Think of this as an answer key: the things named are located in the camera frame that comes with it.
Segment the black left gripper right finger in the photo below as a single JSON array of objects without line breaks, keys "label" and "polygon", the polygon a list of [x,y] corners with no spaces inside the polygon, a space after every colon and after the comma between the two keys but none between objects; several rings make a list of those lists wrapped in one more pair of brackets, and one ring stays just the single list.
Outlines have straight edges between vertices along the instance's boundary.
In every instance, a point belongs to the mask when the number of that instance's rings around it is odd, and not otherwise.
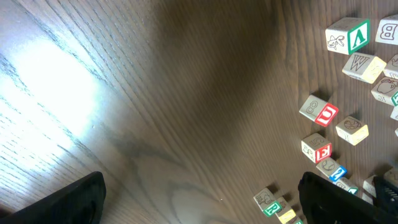
[{"label": "black left gripper right finger", "polygon": [[305,172],[298,184],[300,204],[307,222],[397,224],[391,215],[343,190],[313,172]]}]

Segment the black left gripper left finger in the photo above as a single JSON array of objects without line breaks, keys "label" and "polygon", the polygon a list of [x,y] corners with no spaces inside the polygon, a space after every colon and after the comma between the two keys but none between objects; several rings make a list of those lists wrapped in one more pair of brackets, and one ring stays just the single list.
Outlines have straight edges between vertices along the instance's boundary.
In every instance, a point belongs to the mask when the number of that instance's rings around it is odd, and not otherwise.
[{"label": "black left gripper left finger", "polygon": [[3,224],[99,224],[106,198],[103,174],[92,172],[18,212]]}]

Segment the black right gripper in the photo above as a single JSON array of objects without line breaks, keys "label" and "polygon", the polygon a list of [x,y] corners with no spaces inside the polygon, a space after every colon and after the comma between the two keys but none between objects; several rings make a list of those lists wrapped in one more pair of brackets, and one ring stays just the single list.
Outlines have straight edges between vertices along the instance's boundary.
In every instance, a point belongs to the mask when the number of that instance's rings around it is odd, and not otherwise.
[{"label": "black right gripper", "polygon": [[397,215],[397,187],[380,176],[373,179],[377,206],[391,215]]}]

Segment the green R letter block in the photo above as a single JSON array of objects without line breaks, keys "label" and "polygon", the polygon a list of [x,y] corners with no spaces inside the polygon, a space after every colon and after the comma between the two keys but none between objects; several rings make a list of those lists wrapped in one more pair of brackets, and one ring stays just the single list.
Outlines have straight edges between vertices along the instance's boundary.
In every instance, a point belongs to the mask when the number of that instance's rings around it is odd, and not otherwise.
[{"label": "green R letter block", "polygon": [[264,188],[253,196],[254,201],[257,203],[263,214],[267,217],[273,216],[281,208],[281,204],[274,197],[274,194],[268,189]]}]

